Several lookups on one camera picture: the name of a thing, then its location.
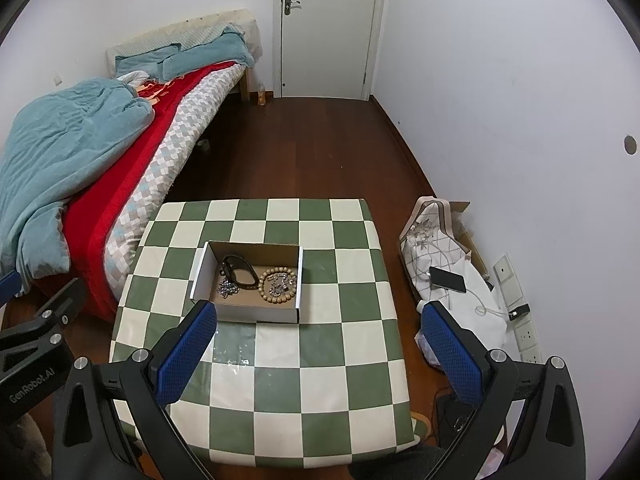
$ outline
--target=cloth bag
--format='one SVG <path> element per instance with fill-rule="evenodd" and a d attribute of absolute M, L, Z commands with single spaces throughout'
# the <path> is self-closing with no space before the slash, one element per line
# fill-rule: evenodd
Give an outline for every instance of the cloth bag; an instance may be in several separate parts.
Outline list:
<path fill-rule="evenodd" d="M 423 196 L 400 235 L 400 249 L 409 277 L 420 297 L 429 303 L 446 297 L 446 290 L 431 290 L 429 267 L 451 270 L 468 254 L 453 235 L 451 208 L 447 200 Z"/>

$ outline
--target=metal screw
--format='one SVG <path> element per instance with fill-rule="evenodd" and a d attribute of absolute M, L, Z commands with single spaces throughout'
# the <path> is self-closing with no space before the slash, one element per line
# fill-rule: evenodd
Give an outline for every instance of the metal screw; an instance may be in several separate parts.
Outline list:
<path fill-rule="evenodd" d="M 89 362 L 89 359 L 87 359 L 86 357 L 79 357 L 78 359 L 76 359 L 76 362 L 74 363 L 74 367 L 77 368 L 78 370 L 82 370 L 85 366 L 87 366 L 88 362 Z"/>
<path fill-rule="evenodd" d="M 137 363 L 141 363 L 142 361 L 146 360 L 147 357 L 149 357 L 149 352 L 144 348 L 136 350 L 131 355 L 131 358 Z"/>
<path fill-rule="evenodd" d="M 558 370 L 562 370 L 564 368 L 564 361 L 558 356 L 553 356 L 551 358 L 551 365 L 553 368 L 557 368 Z"/>
<path fill-rule="evenodd" d="M 497 363 L 503 363 L 507 360 L 507 354 L 505 354 L 504 350 L 500 350 L 499 348 L 491 350 L 489 357 Z"/>

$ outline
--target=blue duvet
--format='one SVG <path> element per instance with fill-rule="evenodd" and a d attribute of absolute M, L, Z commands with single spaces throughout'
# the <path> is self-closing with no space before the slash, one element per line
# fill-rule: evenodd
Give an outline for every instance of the blue duvet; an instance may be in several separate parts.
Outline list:
<path fill-rule="evenodd" d="M 0 162 L 0 275 L 69 271 L 65 202 L 92 184 L 151 124 L 146 99 L 95 78 L 36 99 L 16 116 Z"/>

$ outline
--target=plastic bottle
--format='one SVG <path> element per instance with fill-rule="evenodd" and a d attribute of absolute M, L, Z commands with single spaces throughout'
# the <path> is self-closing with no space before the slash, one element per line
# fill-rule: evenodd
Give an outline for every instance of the plastic bottle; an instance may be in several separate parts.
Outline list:
<path fill-rule="evenodd" d="M 264 91 L 263 83 L 258 84 L 258 104 L 260 106 L 264 106 L 265 104 L 267 104 L 267 95 L 266 95 L 266 92 Z"/>

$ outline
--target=checkered tablecloth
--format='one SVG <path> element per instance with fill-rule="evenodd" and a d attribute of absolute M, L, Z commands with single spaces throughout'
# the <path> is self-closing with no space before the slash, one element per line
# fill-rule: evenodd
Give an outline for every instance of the checkered tablecloth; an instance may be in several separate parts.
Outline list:
<path fill-rule="evenodd" d="M 168 409 L 196 455 L 252 466 L 368 460 L 418 441 L 391 289 L 364 200 L 167 203 L 127 278 L 111 360 L 151 348 L 193 306 L 206 240 L 299 244 L 300 324 L 219 322 Z M 137 434 L 123 401 L 126 431 Z"/>

